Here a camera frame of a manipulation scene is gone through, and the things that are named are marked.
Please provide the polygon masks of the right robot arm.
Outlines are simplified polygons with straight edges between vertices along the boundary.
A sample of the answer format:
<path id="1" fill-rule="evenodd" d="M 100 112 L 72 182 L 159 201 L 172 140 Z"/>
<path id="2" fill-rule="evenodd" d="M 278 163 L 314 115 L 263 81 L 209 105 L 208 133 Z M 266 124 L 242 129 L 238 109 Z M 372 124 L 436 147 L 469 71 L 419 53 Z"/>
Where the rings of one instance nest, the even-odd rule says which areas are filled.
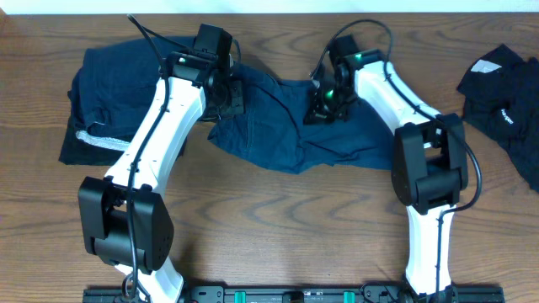
<path id="1" fill-rule="evenodd" d="M 422 101 L 380 50 L 361 50 L 352 35 L 331 39 L 324 54 L 333 72 L 323 66 L 314 72 L 318 90 L 304 123 L 347 120 L 357 101 L 374 110 L 392 135 L 392 187 L 408 214 L 408 296 L 451 301 L 451 223 L 468 181 L 462 122 Z"/>

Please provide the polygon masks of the blue denim shorts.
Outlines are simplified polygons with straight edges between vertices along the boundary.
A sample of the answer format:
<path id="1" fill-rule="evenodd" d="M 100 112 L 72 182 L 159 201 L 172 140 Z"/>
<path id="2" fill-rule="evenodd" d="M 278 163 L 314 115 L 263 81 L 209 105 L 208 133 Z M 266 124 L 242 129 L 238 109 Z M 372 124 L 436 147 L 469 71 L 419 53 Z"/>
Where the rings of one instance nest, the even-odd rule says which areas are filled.
<path id="1" fill-rule="evenodd" d="M 234 77 L 243 85 L 245 112 L 215 123 L 207 139 L 216 147 L 282 173 L 320 164 L 391 169 L 392 132 L 367 102 L 354 103 L 346 120 L 307 125 L 311 82 L 280 80 L 245 64 Z"/>

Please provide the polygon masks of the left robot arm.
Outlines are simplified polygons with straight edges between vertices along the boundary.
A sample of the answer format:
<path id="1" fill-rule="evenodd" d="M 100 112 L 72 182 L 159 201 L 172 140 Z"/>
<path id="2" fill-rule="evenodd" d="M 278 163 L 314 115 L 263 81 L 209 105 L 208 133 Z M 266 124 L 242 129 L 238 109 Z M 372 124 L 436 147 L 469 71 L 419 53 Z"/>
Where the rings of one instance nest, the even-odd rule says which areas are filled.
<path id="1" fill-rule="evenodd" d="M 118 289 L 86 289 L 85 302 L 180 302 L 184 278 L 173 265 L 168 178 L 199 121 L 243 114 L 241 83 L 231 79 L 233 37 L 202 24 L 192 46 L 160 56 L 152 103 L 131 143 L 103 178 L 77 193 L 88 253 L 124 274 Z"/>

